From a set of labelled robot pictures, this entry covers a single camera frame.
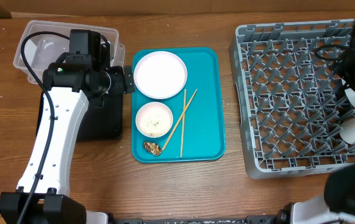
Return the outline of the small white rice bowl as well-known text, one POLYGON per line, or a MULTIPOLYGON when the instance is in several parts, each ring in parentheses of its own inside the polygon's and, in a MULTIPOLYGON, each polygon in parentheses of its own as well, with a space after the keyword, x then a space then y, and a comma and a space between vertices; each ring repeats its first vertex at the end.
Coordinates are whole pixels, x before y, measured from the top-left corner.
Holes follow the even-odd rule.
POLYGON ((149 138, 160 138, 167 134, 173 121, 173 114, 169 107, 156 101, 143 105, 135 118, 138 131, 149 138))

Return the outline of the grey-green bowl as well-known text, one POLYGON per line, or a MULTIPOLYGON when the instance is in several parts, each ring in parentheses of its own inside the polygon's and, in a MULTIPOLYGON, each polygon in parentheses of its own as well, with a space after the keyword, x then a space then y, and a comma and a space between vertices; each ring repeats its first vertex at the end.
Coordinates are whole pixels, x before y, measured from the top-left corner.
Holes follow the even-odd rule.
POLYGON ((342 79, 341 80, 343 88, 344 88, 344 94, 346 95, 347 99, 349 100, 350 104, 355 108, 355 91, 349 87, 344 87, 346 82, 342 79))

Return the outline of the white cup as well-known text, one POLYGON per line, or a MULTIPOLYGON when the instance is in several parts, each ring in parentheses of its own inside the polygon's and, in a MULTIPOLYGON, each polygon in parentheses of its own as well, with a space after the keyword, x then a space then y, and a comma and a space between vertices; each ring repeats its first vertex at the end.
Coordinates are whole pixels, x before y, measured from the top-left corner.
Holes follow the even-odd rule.
POLYGON ((339 132, 343 141, 348 144, 355 144, 355 118, 351 118, 340 125, 339 132))

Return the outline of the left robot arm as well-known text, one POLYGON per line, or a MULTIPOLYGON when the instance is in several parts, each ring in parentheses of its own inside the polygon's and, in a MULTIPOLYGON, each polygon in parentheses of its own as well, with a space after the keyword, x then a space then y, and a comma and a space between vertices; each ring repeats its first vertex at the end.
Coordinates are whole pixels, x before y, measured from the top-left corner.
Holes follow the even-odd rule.
POLYGON ((70 168, 80 135, 121 135, 122 98, 133 93, 130 66, 111 66, 110 43, 99 32, 73 29, 69 49, 35 81, 42 90, 36 139, 14 192, 0 194, 6 223, 113 223, 70 198, 70 168))

